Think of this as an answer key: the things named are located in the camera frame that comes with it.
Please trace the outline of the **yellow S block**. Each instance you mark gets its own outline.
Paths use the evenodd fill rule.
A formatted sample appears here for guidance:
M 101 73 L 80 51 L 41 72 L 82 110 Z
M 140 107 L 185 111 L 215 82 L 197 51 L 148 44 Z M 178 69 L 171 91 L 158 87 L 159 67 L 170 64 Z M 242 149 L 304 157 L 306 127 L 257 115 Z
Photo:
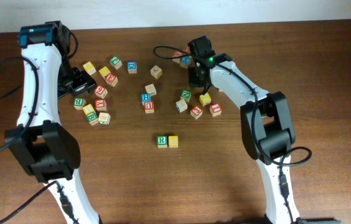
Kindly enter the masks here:
M 179 147 L 179 137 L 178 136 L 169 136 L 169 147 Z

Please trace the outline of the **green R block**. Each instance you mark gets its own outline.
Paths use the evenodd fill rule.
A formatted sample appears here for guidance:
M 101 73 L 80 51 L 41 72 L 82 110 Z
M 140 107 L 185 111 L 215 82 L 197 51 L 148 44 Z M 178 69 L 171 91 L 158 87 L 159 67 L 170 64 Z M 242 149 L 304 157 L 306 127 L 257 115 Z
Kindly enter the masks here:
M 167 136 L 158 136 L 157 137 L 157 147 L 166 148 L 167 147 Z

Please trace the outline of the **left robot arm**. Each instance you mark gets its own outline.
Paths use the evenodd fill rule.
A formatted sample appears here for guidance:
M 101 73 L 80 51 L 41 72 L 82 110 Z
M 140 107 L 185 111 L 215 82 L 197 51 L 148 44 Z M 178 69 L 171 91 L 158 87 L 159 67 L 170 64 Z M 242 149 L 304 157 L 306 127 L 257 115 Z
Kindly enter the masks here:
M 83 188 L 77 140 L 60 123 L 58 97 L 75 94 L 70 31 L 60 21 L 20 29 L 22 108 L 5 141 L 27 175 L 48 186 L 67 223 L 101 223 Z

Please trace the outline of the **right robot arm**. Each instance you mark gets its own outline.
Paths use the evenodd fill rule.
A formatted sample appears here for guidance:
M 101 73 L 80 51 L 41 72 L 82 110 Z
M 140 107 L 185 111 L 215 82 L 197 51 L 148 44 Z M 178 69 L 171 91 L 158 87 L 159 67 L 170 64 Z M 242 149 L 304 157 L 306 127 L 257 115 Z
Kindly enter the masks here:
M 207 91 L 214 86 L 224 91 L 240 109 L 241 136 L 248 155 L 256 161 L 266 195 L 268 223 L 297 223 L 290 168 L 291 154 L 298 150 L 286 96 L 255 85 L 227 54 L 216 54 L 206 36 L 188 44 L 194 67 L 189 69 L 193 86 Z

